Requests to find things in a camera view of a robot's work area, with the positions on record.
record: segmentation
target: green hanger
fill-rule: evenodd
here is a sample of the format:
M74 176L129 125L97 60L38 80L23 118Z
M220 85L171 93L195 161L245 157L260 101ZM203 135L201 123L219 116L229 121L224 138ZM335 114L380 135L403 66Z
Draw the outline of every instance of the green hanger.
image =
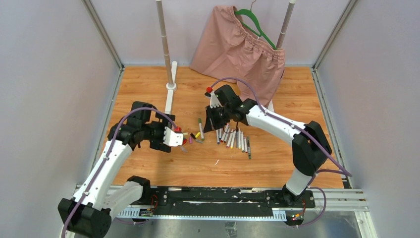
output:
M251 27L247 26L245 23L241 22L246 28L250 29L250 31L252 31L254 34L256 34L258 37L264 37L264 39L267 40L267 42L271 45L271 47L273 47L273 49L277 50L275 44L273 44L273 42L271 42L271 40L268 38L268 36L263 32L263 30L260 27L260 23L258 22L257 17L251 12L251 10L248 9L241 9L239 11L235 11L234 12L235 15L245 15L247 17L249 17L252 22L255 24L257 30L259 31L259 33L255 32L253 29L251 29Z

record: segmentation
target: wood surface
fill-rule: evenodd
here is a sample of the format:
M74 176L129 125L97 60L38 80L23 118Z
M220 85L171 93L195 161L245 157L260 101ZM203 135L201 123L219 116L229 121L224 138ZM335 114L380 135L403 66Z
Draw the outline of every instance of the wood surface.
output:
M188 67L178 67L172 113L183 132L199 131L198 117L206 118L209 99L205 90L215 81ZM108 129L127 114L134 101L151 103L164 111L166 101L165 67L127 67L118 92ZM230 84L236 93L236 84ZM288 67L274 99L275 112L287 118L319 122L328 133L308 67ZM239 126L250 137L252 159L239 149L227 149L216 143L215 132L205 134L203 144L185 144L171 153L152 150L143 141L125 161L113 184L124 184L132 175L167 186L283 187L293 171L292 148L277 137L255 127ZM330 161L322 168L337 169ZM337 174L320 174L313 182L323 188L342 188Z

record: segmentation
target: gray wall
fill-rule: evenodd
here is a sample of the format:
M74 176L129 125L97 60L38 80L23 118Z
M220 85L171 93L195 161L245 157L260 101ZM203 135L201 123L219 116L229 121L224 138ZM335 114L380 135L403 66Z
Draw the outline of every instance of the gray wall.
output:
M0 237L58 237L118 69L80 0L0 0Z
M418 237L420 1L362 0L319 69L379 237Z
M163 64L155 0L92 0L121 60ZM163 0L171 60L189 64L215 5L249 9L252 0ZM263 31L277 43L289 0L259 0L252 7ZM348 0L298 0L287 29L286 63L313 64Z

